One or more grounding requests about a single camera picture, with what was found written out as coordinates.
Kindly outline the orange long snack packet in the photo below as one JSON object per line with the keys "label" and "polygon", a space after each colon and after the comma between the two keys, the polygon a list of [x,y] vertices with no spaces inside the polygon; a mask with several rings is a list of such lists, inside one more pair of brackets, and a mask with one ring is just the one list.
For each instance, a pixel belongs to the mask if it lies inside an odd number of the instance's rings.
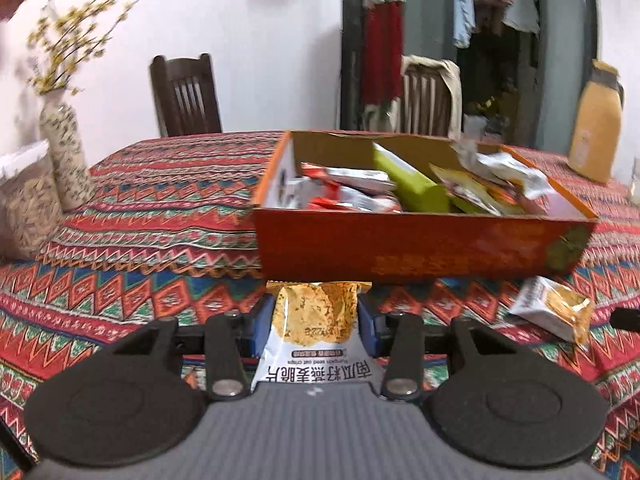
{"label": "orange long snack packet", "polygon": [[430,165],[431,172],[446,188],[458,209],[466,214],[492,214],[493,216],[519,216],[524,207],[516,197],[498,184],[485,181],[467,171]]}

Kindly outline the pumpkin seed crisp packet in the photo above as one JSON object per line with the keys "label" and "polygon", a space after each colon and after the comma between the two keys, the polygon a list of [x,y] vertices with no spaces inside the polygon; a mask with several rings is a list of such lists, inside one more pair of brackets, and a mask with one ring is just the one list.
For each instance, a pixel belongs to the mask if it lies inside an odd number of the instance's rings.
{"label": "pumpkin seed crisp packet", "polygon": [[366,382],[381,388],[382,367],[359,333],[359,295],[368,282],[269,282],[274,298],[270,332],[252,386]]}

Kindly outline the clear drinking glass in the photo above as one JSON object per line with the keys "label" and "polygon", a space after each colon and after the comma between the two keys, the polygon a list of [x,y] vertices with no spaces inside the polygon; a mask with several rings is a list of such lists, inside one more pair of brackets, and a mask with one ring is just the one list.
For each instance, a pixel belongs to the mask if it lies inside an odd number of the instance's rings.
{"label": "clear drinking glass", "polygon": [[629,195],[634,200],[638,200],[640,191],[640,157],[637,156],[634,159],[632,165],[630,183],[629,183]]}

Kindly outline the hanging light blue garment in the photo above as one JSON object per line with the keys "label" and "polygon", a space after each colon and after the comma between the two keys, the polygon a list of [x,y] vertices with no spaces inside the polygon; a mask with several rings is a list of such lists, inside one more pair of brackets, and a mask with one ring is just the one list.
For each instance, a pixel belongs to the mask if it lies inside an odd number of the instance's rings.
{"label": "hanging light blue garment", "polygon": [[474,0],[454,0],[454,46],[466,49],[475,28]]}

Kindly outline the yellow flower branches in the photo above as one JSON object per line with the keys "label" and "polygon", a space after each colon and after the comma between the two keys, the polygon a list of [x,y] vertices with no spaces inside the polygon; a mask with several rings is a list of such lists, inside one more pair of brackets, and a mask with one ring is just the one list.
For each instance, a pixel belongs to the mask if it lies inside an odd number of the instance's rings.
{"label": "yellow flower branches", "polygon": [[139,1],[87,0],[61,11],[56,0],[47,0],[26,38],[27,83],[35,94],[79,93],[74,77],[80,66],[104,57],[114,30]]}

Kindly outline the patterned red tablecloth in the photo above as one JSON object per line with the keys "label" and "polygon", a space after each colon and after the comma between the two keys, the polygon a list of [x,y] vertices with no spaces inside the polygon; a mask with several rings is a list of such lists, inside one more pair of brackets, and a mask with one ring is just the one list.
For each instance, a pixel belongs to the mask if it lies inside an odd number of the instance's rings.
{"label": "patterned red tablecloth", "polygon": [[[255,303],[262,281],[250,194],[277,140],[274,132],[236,132],[127,146],[92,168],[93,199],[63,220],[35,259],[2,262],[1,422],[22,445],[29,445],[22,411],[40,382],[159,316],[193,325]],[[561,155],[526,157],[600,219],[566,279],[596,305],[586,350],[509,318],[513,282],[441,278],[378,286],[370,300],[428,324],[476,318],[589,380],[611,407],[593,467],[608,478],[637,478],[639,338],[608,319],[639,303],[638,208],[622,184],[579,177]]]}

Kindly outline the pink snack packet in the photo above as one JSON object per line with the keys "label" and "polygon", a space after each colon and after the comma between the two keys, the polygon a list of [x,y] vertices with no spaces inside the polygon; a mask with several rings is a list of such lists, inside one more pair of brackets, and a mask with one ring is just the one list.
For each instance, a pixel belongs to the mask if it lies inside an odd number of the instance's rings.
{"label": "pink snack packet", "polygon": [[584,220],[585,215],[558,192],[541,197],[541,207],[549,217],[564,220]]}

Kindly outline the dark sliding glass door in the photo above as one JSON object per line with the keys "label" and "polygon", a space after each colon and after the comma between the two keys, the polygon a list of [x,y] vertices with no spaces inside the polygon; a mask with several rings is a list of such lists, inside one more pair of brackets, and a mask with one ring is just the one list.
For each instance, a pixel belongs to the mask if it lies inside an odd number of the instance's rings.
{"label": "dark sliding glass door", "polygon": [[[540,32],[503,24],[509,6],[474,1],[469,47],[454,46],[454,0],[406,0],[402,55],[450,60],[460,68],[462,134],[567,154],[578,103],[598,52],[597,0],[538,0]],[[363,130],[362,0],[342,0],[338,123]]]}

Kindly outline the green yellow snack packet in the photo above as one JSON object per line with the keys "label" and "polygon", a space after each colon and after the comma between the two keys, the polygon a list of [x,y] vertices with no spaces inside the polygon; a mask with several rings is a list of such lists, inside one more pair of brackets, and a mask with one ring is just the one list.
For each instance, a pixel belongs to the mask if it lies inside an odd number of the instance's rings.
{"label": "green yellow snack packet", "polygon": [[377,170],[384,171],[395,183],[394,193],[405,211],[448,214],[449,198],[446,188],[441,184],[424,176],[421,171],[378,143],[373,144],[373,162]]}

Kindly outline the silver foil snack packet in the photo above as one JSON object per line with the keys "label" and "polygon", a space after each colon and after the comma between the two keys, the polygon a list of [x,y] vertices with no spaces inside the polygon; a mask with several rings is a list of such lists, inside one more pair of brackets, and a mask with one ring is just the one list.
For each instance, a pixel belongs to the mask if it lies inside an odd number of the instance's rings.
{"label": "silver foil snack packet", "polygon": [[476,142],[469,139],[457,140],[452,149],[465,170],[495,184],[512,184],[528,200],[555,193],[541,170],[525,165],[505,151],[482,154],[477,151]]}

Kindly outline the dark wooden chair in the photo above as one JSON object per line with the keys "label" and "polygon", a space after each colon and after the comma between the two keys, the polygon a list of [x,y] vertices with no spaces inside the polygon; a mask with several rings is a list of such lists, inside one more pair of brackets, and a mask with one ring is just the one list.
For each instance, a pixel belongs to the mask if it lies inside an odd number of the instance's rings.
{"label": "dark wooden chair", "polygon": [[221,133],[212,58],[165,58],[157,55],[149,66],[158,128],[161,136]]}

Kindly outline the floral ceramic vase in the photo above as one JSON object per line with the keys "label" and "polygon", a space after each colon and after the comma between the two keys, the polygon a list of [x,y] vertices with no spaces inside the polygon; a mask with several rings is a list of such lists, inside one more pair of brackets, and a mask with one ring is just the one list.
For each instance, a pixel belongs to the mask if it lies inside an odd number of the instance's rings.
{"label": "floral ceramic vase", "polygon": [[64,89],[43,96],[39,130],[49,142],[62,209],[72,211],[84,206],[94,195],[94,185],[78,133],[76,112],[66,102]]}

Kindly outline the beige cloth on chair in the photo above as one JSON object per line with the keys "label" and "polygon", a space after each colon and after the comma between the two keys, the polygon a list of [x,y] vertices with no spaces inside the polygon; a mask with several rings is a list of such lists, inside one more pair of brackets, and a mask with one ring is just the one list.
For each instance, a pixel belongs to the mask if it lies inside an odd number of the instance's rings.
{"label": "beige cloth on chair", "polygon": [[462,137],[462,85],[455,62],[403,55],[399,82],[400,95],[390,104],[364,107],[364,131]]}

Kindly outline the yellow thermos jug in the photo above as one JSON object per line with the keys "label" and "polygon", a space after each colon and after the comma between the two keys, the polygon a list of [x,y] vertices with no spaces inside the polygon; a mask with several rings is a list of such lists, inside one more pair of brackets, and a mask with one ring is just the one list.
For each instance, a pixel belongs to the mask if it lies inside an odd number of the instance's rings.
{"label": "yellow thermos jug", "polygon": [[605,184],[612,176],[625,91],[612,65],[594,58],[578,103],[568,166],[576,174]]}

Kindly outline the orange cardboard box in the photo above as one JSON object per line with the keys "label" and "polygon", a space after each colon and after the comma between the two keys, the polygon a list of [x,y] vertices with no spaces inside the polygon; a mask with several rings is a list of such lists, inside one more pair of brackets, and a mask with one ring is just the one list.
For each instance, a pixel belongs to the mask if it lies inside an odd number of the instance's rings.
{"label": "orange cardboard box", "polygon": [[456,169],[449,140],[363,131],[287,131],[253,195],[262,272],[270,280],[406,284],[430,278],[527,278],[567,274],[578,265],[598,216],[553,181],[584,220],[526,214],[421,214],[285,209],[285,185],[303,162],[370,169],[378,143],[429,176],[430,165]]}

